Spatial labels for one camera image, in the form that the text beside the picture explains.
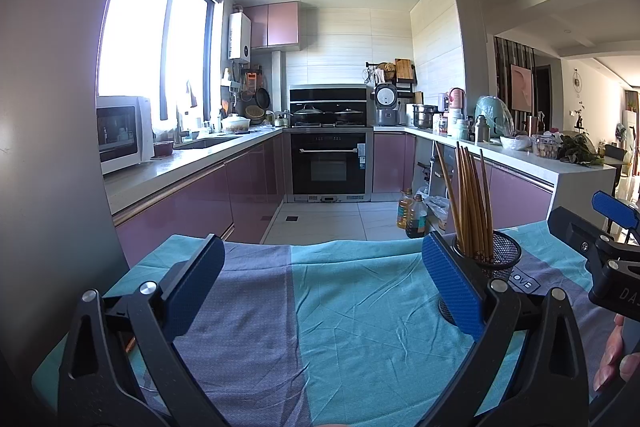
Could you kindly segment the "person's right hand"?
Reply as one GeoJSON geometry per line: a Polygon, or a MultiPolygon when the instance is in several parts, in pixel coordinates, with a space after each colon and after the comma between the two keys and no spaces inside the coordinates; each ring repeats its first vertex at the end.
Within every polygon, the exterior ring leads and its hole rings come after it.
{"type": "Polygon", "coordinates": [[[623,326],[625,317],[616,314],[614,329],[608,336],[599,368],[593,378],[593,390],[600,392],[606,385],[612,383],[616,376],[623,381],[629,381],[639,366],[639,353],[624,355],[623,326]]]}

